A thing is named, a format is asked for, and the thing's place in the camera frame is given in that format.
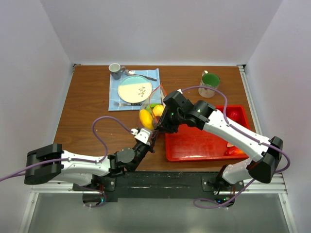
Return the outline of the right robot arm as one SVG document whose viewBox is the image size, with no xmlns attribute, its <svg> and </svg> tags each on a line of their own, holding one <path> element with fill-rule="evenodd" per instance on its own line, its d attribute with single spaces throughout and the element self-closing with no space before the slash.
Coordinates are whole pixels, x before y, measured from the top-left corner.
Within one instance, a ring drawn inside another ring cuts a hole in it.
<svg viewBox="0 0 311 233">
<path fill-rule="evenodd" d="M 181 91 L 174 91 L 164 100 L 165 109 L 156 126 L 162 133 L 176 133 L 180 125 L 195 127 L 212 133 L 241 149 L 248 159 L 224 166 L 215 179 L 218 188 L 227 191 L 238 181 L 255 179 L 270 183 L 281 160 L 283 141 L 278 137 L 268 138 L 250 131 L 225 117 L 206 101 L 195 104 L 184 97 Z"/>
</svg>

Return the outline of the clear zip top bag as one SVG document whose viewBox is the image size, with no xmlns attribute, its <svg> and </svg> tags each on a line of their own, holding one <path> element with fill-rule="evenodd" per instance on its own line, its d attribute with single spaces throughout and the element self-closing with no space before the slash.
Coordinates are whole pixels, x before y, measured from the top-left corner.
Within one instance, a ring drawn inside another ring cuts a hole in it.
<svg viewBox="0 0 311 233">
<path fill-rule="evenodd" d="M 167 93 L 160 84 L 151 92 L 149 97 L 142 103 L 139 110 L 138 125 L 142 128 L 154 130 L 164 112 L 164 98 Z"/>
</svg>

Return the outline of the yellow lemon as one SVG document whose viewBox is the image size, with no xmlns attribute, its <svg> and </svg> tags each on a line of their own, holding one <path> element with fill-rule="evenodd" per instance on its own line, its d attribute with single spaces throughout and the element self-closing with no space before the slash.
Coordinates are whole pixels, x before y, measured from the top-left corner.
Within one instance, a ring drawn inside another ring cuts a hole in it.
<svg viewBox="0 0 311 233">
<path fill-rule="evenodd" d="M 141 124 L 144 126 L 144 128 L 147 128 L 149 130 L 153 130 L 153 117 L 151 114 L 146 110 L 142 109 L 139 112 L 139 119 Z"/>
</svg>

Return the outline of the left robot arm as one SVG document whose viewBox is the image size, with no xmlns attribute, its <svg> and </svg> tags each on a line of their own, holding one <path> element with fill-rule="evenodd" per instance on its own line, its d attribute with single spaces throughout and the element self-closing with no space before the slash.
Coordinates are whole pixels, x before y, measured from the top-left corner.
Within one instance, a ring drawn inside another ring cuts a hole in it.
<svg viewBox="0 0 311 233">
<path fill-rule="evenodd" d="M 100 177 L 115 178 L 134 172 L 148 152 L 154 152 L 156 139 L 136 139 L 132 148 L 124 148 L 103 160 L 62 150 L 61 144 L 51 144 L 27 154 L 24 183 L 44 184 L 63 181 L 85 186 L 89 190 L 100 187 Z"/>
</svg>

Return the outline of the yellow apple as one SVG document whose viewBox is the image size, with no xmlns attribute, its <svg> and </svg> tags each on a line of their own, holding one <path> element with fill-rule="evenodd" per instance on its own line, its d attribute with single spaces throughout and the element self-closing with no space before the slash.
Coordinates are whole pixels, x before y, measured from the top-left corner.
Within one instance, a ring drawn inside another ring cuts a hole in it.
<svg viewBox="0 0 311 233">
<path fill-rule="evenodd" d="M 153 108 L 153 114 L 154 114 L 154 116 L 162 116 L 162 114 L 163 114 L 163 111 L 164 111 L 164 106 L 163 105 L 161 105 L 161 104 L 158 104 L 157 106 L 155 106 L 154 108 Z"/>
</svg>

